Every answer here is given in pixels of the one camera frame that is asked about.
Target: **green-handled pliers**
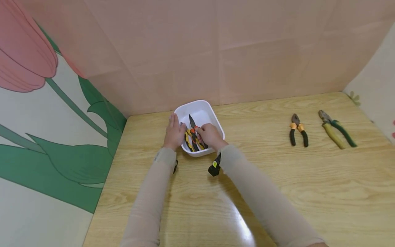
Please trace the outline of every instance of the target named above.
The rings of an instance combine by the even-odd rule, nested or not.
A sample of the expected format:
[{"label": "green-handled pliers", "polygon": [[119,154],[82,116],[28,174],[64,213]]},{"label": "green-handled pliers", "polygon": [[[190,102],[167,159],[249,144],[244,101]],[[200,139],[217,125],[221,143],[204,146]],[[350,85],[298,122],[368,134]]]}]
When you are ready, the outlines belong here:
[{"label": "green-handled pliers", "polygon": [[337,137],[331,126],[338,129],[344,135],[348,144],[351,147],[357,146],[357,144],[355,144],[354,140],[351,138],[350,134],[346,131],[346,129],[343,126],[341,126],[339,121],[332,120],[332,118],[328,114],[326,114],[323,110],[319,110],[318,115],[324,121],[322,127],[325,129],[328,136],[334,141],[334,143],[336,143],[336,145],[338,145],[340,149],[345,149],[346,145],[343,143],[342,140],[340,140],[339,137]]}]

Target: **orange-handled pliers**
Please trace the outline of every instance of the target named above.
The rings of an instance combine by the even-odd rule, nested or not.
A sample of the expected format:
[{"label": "orange-handled pliers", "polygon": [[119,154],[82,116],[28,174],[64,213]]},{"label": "orange-handled pliers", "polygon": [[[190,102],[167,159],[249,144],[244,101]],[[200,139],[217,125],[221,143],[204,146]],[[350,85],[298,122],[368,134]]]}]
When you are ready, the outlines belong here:
[{"label": "orange-handled pliers", "polygon": [[189,115],[189,123],[191,124],[190,133],[191,133],[191,136],[192,136],[193,144],[198,143],[199,146],[201,146],[202,150],[203,149],[207,149],[208,148],[207,144],[205,144],[203,141],[201,143],[199,142],[198,134],[196,133],[196,130],[195,130],[195,128],[198,128],[198,126],[195,124],[195,121],[194,121],[194,119],[192,118],[191,115]]},{"label": "orange-handled pliers", "polygon": [[296,114],[293,114],[292,118],[291,118],[291,121],[292,121],[292,123],[290,124],[290,127],[291,127],[291,132],[290,132],[291,145],[292,146],[296,145],[296,142],[295,142],[295,130],[298,129],[299,132],[303,136],[303,144],[304,144],[304,146],[308,147],[307,133],[305,131],[305,128],[303,127],[303,124],[300,123],[299,117]]}]

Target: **white bin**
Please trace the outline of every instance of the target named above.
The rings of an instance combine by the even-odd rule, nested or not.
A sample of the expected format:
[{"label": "white bin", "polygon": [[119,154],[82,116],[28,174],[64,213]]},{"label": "white bin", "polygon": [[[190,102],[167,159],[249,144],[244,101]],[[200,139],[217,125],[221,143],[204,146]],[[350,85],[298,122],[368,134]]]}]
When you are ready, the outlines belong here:
[{"label": "white bin", "polygon": [[[191,125],[189,123],[189,115],[192,116],[195,124],[199,127],[201,127],[203,124],[211,123],[212,125],[217,127],[222,139],[225,140],[224,130],[222,129],[221,124],[218,121],[217,116],[215,115],[211,105],[207,101],[197,100],[191,103],[187,103],[178,107],[174,111],[174,113],[177,114],[180,123],[185,123],[186,127],[189,129],[191,128]],[[211,147],[197,152],[191,152],[185,142],[182,143],[181,147],[186,153],[188,153],[192,157],[201,157],[203,155],[214,152]]]}]

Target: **pliers jaw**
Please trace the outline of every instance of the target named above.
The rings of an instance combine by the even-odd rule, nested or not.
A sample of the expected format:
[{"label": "pliers jaw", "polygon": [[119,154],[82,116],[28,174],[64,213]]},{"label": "pliers jaw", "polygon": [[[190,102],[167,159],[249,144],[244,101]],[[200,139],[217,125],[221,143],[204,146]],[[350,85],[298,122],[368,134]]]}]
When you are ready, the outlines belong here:
[{"label": "pliers jaw", "polygon": [[296,114],[293,114],[293,115],[292,115],[291,121],[292,121],[293,123],[296,123],[296,126],[299,126],[299,124],[300,124],[299,117],[298,117]]},{"label": "pliers jaw", "polygon": [[328,114],[326,114],[326,112],[324,112],[323,110],[319,110],[318,115],[324,121],[324,123],[332,122],[332,118]]}]

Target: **table surface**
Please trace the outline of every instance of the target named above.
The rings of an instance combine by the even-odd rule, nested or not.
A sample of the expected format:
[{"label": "table surface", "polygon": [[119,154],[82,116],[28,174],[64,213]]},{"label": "table surface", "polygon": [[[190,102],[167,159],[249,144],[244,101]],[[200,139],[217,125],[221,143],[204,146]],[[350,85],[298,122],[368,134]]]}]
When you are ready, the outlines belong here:
[{"label": "table surface", "polygon": [[[226,140],[272,178],[330,246],[395,243],[395,148],[345,94],[213,109]],[[320,109],[342,123],[357,148],[340,150],[331,141],[321,126]],[[305,124],[308,148],[298,132],[297,145],[290,145],[293,113]],[[169,114],[128,119],[84,247],[119,246]],[[162,215],[161,246],[275,246],[228,177],[208,174],[215,154],[192,158],[180,149],[177,159]]]}]

